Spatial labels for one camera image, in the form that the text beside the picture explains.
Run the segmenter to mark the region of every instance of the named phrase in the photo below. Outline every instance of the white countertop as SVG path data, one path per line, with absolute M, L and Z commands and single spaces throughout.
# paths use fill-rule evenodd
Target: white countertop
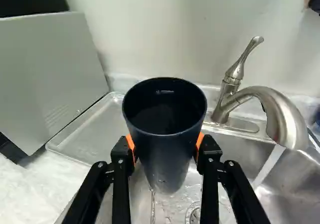
M 0 154 L 0 223 L 53 224 L 89 169 L 44 148 L 20 165 Z

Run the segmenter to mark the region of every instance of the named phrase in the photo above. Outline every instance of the running water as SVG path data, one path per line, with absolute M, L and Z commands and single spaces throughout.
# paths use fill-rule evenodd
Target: running water
M 151 224 L 156 224 L 154 196 L 155 196 L 155 191 L 151 189 L 151 220 L 150 220 Z
M 269 174 L 271 169 L 274 167 L 274 165 L 279 160 L 280 156 L 284 152 L 285 148 L 281 145 L 274 145 L 274 149 L 272 150 L 270 156 L 266 160 L 265 164 L 263 165 L 262 169 L 260 170 L 259 174 L 255 178 L 255 180 L 252 182 L 252 188 L 255 190 L 266 178 L 266 176 Z

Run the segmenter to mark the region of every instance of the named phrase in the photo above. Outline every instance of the cup rim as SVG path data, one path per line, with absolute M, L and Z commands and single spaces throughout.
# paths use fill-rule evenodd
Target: cup rim
M 193 124 L 191 127 L 183 130 L 183 131 L 179 131 L 179 132 L 176 132 L 176 133 L 172 133 L 172 134 L 155 134 L 155 133 L 150 133 L 150 132 L 147 132 L 147 131 L 144 131 L 144 130 L 141 130 L 140 128 L 136 127 L 135 125 L 132 124 L 131 121 L 129 121 L 129 119 L 127 118 L 127 115 L 125 114 L 125 110 L 124 110 L 124 103 L 126 101 L 126 98 L 128 96 L 128 93 L 132 90 L 132 89 L 135 89 L 137 88 L 138 86 L 140 85 L 143 85 L 147 82 L 151 82 L 151 81 L 154 81 L 154 80 L 160 80 L 160 79 L 167 79 L 167 80 L 179 80 L 179 81 L 182 81 L 182 82 L 186 82 L 188 84 L 191 84 L 193 85 L 197 90 L 199 90 L 200 94 L 203 96 L 203 100 L 204 100 L 204 112 L 202 114 L 202 116 L 200 117 L 200 119 L 195 123 Z M 207 103 L 207 99 L 206 99 L 206 96 L 204 94 L 204 92 L 194 83 L 188 81 L 188 80 L 185 80 L 185 79 L 181 79 L 181 78 L 176 78 L 176 77 L 154 77 L 154 78 L 150 78 L 150 79 L 146 79 L 146 80 L 143 80 L 143 81 L 140 81 L 139 83 L 133 85 L 127 92 L 126 94 L 124 95 L 124 99 L 122 101 L 122 114 L 123 114 L 123 117 L 124 119 L 126 120 L 127 123 L 129 123 L 130 125 L 132 125 L 137 131 L 143 133 L 143 134 L 146 134 L 146 135 L 153 135 L 153 136 L 162 136 L 162 137 L 165 137 L 165 136 L 175 136 L 175 135 L 181 135 L 183 133 L 186 133 L 188 131 L 190 131 L 191 129 L 193 129 L 195 126 L 199 125 L 200 123 L 203 122 L 205 116 L 206 116 L 206 111 L 207 111 L 207 107 L 208 107 L 208 103 Z

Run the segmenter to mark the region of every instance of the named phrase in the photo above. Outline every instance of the water stream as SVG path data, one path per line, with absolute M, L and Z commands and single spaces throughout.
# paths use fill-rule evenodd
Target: water stream
M 266 160 L 265 164 L 263 165 L 262 169 L 260 170 L 259 174 L 256 176 L 255 180 L 252 182 L 252 187 L 254 190 L 263 182 L 266 176 L 269 174 L 271 169 L 279 160 L 280 156 L 284 152 L 285 148 L 281 145 L 274 145 L 274 149 L 272 150 L 270 156 Z

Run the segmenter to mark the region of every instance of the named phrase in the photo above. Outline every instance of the white wall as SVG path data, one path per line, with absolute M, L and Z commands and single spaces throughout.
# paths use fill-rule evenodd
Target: white wall
M 320 97 L 320 17 L 304 0 L 68 0 L 107 73 L 220 84 L 250 38 L 244 86 Z

